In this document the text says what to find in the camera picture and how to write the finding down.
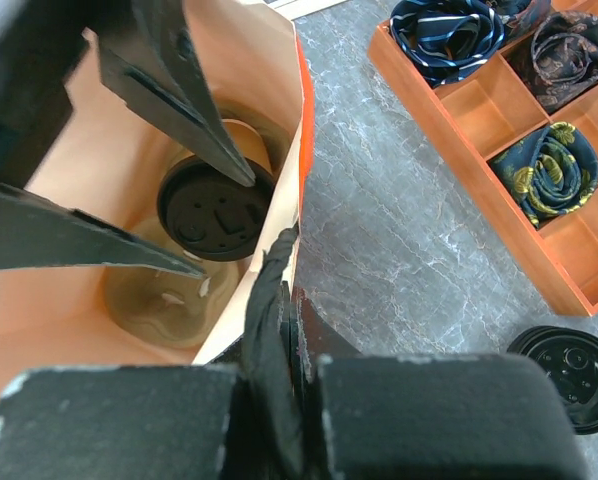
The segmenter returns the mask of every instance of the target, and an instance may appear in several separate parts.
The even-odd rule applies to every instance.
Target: blue striped necktie
[[[402,0],[390,32],[432,88],[465,79],[504,40],[501,19],[478,0]]]

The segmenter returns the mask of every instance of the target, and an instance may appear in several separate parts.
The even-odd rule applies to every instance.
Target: necktie
[[[504,39],[501,19],[479,0],[402,0],[390,32],[433,88],[468,77]]]
[[[503,152],[490,167],[536,227],[581,208],[598,186],[598,158],[574,125],[559,122]]]
[[[550,14],[550,0],[486,0],[501,18],[505,43],[535,30]]]
[[[557,12],[519,48],[510,65],[552,114],[598,82],[598,17]]]

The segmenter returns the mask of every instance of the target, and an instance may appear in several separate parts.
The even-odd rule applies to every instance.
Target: marble surface
[[[296,21],[317,100],[297,284],[368,354],[504,351],[554,315],[366,56],[394,0]],[[598,434],[580,444],[598,480]]]

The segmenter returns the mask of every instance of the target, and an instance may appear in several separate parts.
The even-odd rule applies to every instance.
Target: dark patterned necktie
[[[536,228],[581,208],[598,186],[597,154],[566,122],[531,133],[490,167]]]
[[[433,88],[468,77],[504,39],[501,19],[479,0],[403,0],[390,32]]]
[[[486,5],[501,18],[505,43],[535,30],[550,14],[550,0],[486,0]]]
[[[550,114],[598,82],[598,17],[557,12],[519,48],[510,65]]]

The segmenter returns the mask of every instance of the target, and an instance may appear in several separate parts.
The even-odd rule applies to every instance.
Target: rolled fabric
[[[432,88],[465,79],[504,40],[501,19],[479,0],[402,0],[390,33]]]
[[[508,60],[550,114],[598,82],[598,17],[585,12],[550,15]]]
[[[486,0],[486,5],[501,18],[504,43],[535,30],[550,14],[550,0]]]
[[[566,122],[531,133],[490,167],[535,228],[581,208],[598,186],[597,154]]]

